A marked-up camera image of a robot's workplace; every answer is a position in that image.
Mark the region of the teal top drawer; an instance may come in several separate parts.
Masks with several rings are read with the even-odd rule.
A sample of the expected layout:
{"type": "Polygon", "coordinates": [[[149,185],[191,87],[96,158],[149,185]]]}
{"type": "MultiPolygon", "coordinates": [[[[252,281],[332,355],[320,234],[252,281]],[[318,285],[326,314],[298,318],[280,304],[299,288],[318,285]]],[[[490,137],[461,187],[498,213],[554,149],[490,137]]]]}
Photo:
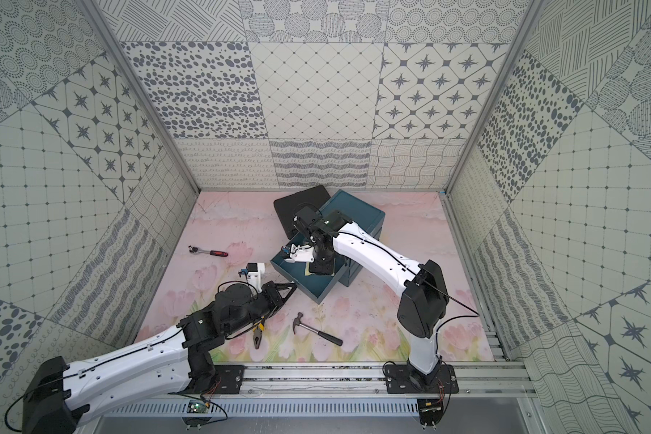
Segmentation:
{"type": "Polygon", "coordinates": [[[295,282],[298,288],[317,304],[321,304],[337,283],[349,287],[361,267],[350,259],[337,256],[335,273],[331,276],[311,274],[307,271],[309,263],[287,262],[287,257],[279,252],[271,259],[271,265],[286,280],[295,282]]]}

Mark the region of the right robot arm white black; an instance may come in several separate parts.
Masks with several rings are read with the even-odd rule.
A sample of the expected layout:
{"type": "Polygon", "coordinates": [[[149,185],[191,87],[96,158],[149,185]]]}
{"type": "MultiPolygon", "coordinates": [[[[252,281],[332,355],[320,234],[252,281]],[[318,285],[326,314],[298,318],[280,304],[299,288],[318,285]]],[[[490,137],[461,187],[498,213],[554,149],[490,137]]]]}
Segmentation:
{"type": "Polygon", "coordinates": [[[387,247],[357,222],[335,211],[323,216],[302,210],[293,225],[305,244],[293,249],[289,258],[307,262],[309,272],[327,275],[335,270],[336,256],[352,260],[379,278],[400,298],[397,319],[410,334],[407,369],[410,379],[423,386],[439,372],[438,332],[446,325],[450,302],[466,309],[463,318],[477,318],[479,312],[450,295],[441,266],[433,260],[421,263],[387,247]]]}

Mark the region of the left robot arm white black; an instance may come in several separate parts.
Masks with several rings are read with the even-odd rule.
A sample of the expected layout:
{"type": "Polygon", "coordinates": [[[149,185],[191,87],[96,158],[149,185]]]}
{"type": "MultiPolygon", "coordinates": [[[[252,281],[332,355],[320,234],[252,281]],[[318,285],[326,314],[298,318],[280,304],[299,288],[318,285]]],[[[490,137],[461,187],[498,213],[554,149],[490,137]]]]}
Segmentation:
{"type": "Polygon", "coordinates": [[[159,394],[204,394],[224,382],[211,352],[242,337],[286,304],[294,283],[268,281],[260,290],[233,280],[203,309],[148,339],[102,356],[39,366],[22,403],[20,433],[72,433],[87,421],[159,394]]]}

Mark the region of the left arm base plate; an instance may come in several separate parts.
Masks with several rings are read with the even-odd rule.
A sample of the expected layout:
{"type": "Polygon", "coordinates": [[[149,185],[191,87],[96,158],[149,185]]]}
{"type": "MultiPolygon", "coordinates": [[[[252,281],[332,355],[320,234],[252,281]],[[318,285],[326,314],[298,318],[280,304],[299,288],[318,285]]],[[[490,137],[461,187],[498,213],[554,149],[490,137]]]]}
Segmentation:
{"type": "Polygon", "coordinates": [[[239,394],[245,369],[245,365],[213,365],[203,372],[191,373],[190,383],[183,393],[197,395],[239,394]]]}

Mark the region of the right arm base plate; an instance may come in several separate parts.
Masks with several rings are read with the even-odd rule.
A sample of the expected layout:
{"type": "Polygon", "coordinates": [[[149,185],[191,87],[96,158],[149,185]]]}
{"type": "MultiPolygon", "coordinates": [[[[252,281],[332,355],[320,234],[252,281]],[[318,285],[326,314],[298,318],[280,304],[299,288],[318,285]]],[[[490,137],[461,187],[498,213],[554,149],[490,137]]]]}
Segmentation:
{"type": "Polygon", "coordinates": [[[423,374],[409,363],[385,363],[382,368],[388,394],[459,393],[454,368],[439,362],[429,374],[423,374]]]}

